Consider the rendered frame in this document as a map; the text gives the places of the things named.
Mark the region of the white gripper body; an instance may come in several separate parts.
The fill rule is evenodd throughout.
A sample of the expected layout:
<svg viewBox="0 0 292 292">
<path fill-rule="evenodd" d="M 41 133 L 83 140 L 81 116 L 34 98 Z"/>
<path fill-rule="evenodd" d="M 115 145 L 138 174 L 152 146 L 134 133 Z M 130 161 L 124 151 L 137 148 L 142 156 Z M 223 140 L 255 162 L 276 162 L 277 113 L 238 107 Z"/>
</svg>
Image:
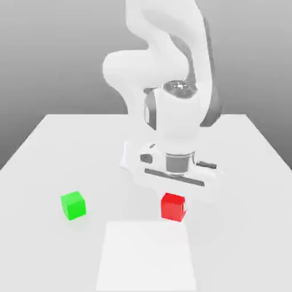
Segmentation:
<svg viewBox="0 0 292 292">
<path fill-rule="evenodd" d="M 220 190 L 220 179 L 215 169 L 192 166 L 187 174 L 171 176 L 150 167 L 136 167 L 135 180 L 159 192 L 175 194 L 215 194 Z"/>
</svg>

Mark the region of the small red cube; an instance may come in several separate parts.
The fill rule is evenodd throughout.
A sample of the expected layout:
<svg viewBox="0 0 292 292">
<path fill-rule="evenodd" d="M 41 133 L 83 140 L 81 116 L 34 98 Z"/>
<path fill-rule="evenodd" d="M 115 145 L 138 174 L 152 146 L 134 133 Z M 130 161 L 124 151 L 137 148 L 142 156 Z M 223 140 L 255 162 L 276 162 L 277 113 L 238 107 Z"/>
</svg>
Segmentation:
<svg viewBox="0 0 292 292">
<path fill-rule="evenodd" d="M 184 198 L 172 193 L 166 193 L 161 199 L 161 217 L 167 220 L 181 222 L 185 216 Z"/>
</svg>

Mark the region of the small green cube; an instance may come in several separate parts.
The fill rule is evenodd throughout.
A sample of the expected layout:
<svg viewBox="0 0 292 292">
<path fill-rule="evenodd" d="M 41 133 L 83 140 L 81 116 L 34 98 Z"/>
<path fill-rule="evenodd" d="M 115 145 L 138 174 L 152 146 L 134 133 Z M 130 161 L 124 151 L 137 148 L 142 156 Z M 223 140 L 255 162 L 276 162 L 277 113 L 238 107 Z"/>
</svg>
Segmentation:
<svg viewBox="0 0 292 292">
<path fill-rule="evenodd" d="M 78 191 L 60 197 L 64 214 L 69 221 L 86 214 L 86 202 Z"/>
</svg>

